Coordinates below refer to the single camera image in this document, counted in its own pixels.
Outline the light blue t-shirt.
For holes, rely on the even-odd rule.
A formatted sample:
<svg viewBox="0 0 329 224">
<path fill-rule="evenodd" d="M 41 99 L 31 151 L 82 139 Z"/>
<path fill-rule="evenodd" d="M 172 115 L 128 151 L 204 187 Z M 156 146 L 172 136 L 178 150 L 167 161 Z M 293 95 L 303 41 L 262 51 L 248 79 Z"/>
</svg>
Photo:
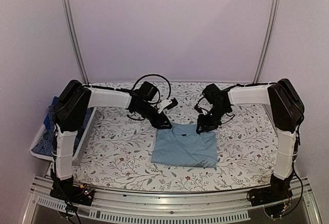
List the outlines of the light blue t-shirt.
<svg viewBox="0 0 329 224">
<path fill-rule="evenodd" d="M 215 167 L 217 163 L 215 132 L 198 134 L 195 124 L 172 124 L 157 130 L 151 162 L 182 167 Z"/>
</svg>

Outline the dark blue checkered shirt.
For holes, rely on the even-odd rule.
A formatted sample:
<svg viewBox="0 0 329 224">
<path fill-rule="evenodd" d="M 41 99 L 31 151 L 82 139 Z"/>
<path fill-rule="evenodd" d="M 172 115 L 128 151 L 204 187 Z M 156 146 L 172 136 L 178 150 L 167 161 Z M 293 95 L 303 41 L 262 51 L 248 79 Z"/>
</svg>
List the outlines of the dark blue checkered shirt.
<svg viewBox="0 0 329 224">
<path fill-rule="evenodd" d="M 80 141 L 82 140 L 82 136 L 85 132 L 88 121 L 90 120 L 90 118 L 92 116 L 92 112 L 93 112 L 93 108 L 87 109 L 83 124 L 78 129 L 78 134 L 76 135 L 75 142 L 74 142 L 74 150 L 73 150 L 74 153 L 76 152 L 78 145 L 80 144 Z M 54 123 L 53 123 L 52 130 L 47 132 L 45 129 L 45 131 L 41 135 L 41 138 L 38 140 L 36 145 L 32 146 L 32 149 L 31 149 L 32 154 L 36 155 L 36 156 L 46 156 L 46 157 L 52 158 L 53 139 L 54 139 Z"/>
</svg>

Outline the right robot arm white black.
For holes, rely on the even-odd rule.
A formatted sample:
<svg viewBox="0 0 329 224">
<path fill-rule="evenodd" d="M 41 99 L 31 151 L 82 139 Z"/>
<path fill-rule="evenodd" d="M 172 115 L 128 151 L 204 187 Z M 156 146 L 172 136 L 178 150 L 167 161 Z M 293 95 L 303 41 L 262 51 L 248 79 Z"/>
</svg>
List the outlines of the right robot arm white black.
<svg viewBox="0 0 329 224">
<path fill-rule="evenodd" d="M 204 111 L 198 104 L 195 105 L 199 113 L 198 134 L 221 126 L 222 116 L 230 113 L 234 105 L 262 104 L 270 107 L 278 137 L 278 152 L 266 197 L 269 201 L 277 201 L 289 188 L 294 171 L 293 162 L 300 145 L 299 129 L 304 120 L 305 107 L 291 81 L 284 78 L 277 82 L 236 84 L 223 90 L 210 84 L 202 91 L 202 98 L 212 107 Z"/>
</svg>

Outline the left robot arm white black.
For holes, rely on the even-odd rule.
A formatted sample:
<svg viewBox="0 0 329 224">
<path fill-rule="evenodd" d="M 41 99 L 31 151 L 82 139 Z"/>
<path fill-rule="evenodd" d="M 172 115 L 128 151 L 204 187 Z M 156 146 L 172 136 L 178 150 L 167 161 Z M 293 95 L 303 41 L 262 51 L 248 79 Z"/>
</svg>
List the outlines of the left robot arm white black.
<svg viewBox="0 0 329 224">
<path fill-rule="evenodd" d="M 94 107 L 124 108 L 140 114 L 156 129 L 169 129 L 172 124 L 164 110 L 175 107 L 178 102 L 167 97 L 153 103 L 158 92 L 149 82 L 132 89 L 86 85 L 78 80 L 71 80 L 67 84 L 54 106 L 52 116 L 54 141 L 51 176 L 54 182 L 59 182 L 56 187 L 59 195 L 65 200 L 73 200 L 77 194 L 76 188 L 67 181 L 72 180 L 75 137 L 83 125 L 87 110 Z"/>
</svg>

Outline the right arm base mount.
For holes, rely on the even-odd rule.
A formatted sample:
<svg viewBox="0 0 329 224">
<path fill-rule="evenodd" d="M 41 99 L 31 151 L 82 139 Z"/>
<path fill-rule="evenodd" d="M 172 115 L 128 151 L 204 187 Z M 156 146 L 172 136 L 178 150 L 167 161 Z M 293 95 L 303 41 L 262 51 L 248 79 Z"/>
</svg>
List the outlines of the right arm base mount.
<svg viewBox="0 0 329 224">
<path fill-rule="evenodd" d="M 251 189 L 247 193 L 247 200 L 254 207 L 288 199 L 292 196 L 290 185 L 273 184 L 264 188 Z"/>
</svg>

